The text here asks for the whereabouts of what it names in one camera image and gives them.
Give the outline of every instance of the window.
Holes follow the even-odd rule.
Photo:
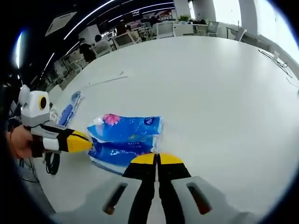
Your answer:
[[[189,9],[190,9],[191,19],[195,20],[196,17],[195,17],[194,8],[193,8],[193,2],[189,1],[188,4],[189,4]]]
[[[257,33],[280,46],[299,63],[299,49],[287,19],[267,0],[255,0]]]
[[[239,0],[213,0],[216,20],[241,26],[241,11]]]

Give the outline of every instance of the human hand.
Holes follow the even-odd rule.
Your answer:
[[[11,133],[7,133],[9,148],[15,158],[32,157],[30,143],[33,141],[32,134],[23,125],[16,127]]]

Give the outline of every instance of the white table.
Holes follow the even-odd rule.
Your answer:
[[[163,116],[161,151],[181,157],[191,175],[221,190],[229,204],[264,215],[298,165],[299,95],[257,49],[203,36],[132,45],[84,68],[56,106],[61,111],[73,92],[82,91],[85,99],[71,124],[80,131],[105,113]],[[84,88],[122,71],[129,77]],[[35,166],[56,212],[79,207],[113,176],[86,152],[62,154],[55,176],[46,173],[42,159]]]

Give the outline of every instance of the ceiling light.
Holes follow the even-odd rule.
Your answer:
[[[146,6],[146,7],[142,7],[142,8],[139,8],[139,9],[135,9],[135,10],[129,12],[129,13],[132,13],[132,12],[135,12],[135,11],[138,11],[138,10],[141,10],[141,9],[145,9],[145,8],[153,7],[153,6],[160,6],[160,5],[166,5],[166,4],[173,4],[173,2],[166,2],[166,3],[160,3],[160,4],[151,5],[151,6]],[[118,19],[118,18],[120,18],[120,17],[122,17],[122,16],[124,16],[124,15],[129,14],[129,13],[126,13],[126,14],[123,14],[123,15],[120,15],[120,16],[117,16],[117,17],[115,17],[114,19],[112,19],[112,20],[110,20],[110,21],[108,21],[108,22],[111,22],[111,21],[113,21],[113,20],[116,20],[116,19]]]
[[[47,68],[48,64],[50,63],[50,61],[51,61],[52,57],[54,56],[54,54],[55,53],[53,53],[52,56],[50,57],[50,59],[48,60],[48,63],[46,64],[46,67],[43,69],[44,71],[46,70],[46,68]]]
[[[66,55],[68,55],[68,54],[69,54],[69,52],[70,52],[71,50],[73,50],[73,48],[74,48],[74,47],[76,47],[76,45],[77,45],[78,43],[80,43],[80,41],[78,41],[78,42],[77,42],[77,43],[76,43],[74,46],[72,46],[72,48],[71,48],[71,49],[69,49],[69,51],[68,51],[68,52],[65,54],[65,56],[66,56]]]
[[[151,10],[151,11],[148,11],[148,12],[145,12],[145,13],[142,13],[142,14],[151,13],[151,12],[154,12],[154,11],[162,11],[162,10],[166,10],[166,9],[174,9],[174,8],[175,7],[155,9],[155,10]]]
[[[76,26],[73,27],[73,29],[70,30],[70,32],[64,37],[64,40],[74,31],[75,28],[77,28],[84,20],[86,20],[89,16],[91,16],[92,14],[94,14],[96,11],[98,11],[99,9],[103,8],[104,6],[110,4],[111,2],[113,2],[114,0],[110,0],[108,2],[106,2],[105,4],[101,5],[100,7],[97,7],[95,10],[93,10],[90,14],[88,14],[87,16],[85,16]]]
[[[22,33],[20,33],[20,36],[18,38],[17,47],[16,47],[16,51],[15,51],[15,63],[18,68],[20,68],[21,38],[22,38]]]

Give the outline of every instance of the desk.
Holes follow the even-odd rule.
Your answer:
[[[62,111],[82,90],[85,98],[70,127],[83,132],[105,113],[161,115],[160,151],[182,158],[191,175],[221,190],[229,204],[264,215],[287,190],[298,166],[299,96],[286,74],[257,49],[205,36],[131,45],[88,64],[56,107]],[[161,60],[158,55],[166,52]],[[129,77],[85,88],[121,71]],[[79,207],[113,176],[93,165],[86,152],[62,153],[55,176],[46,173],[41,158],[34,162],[56,212]]]

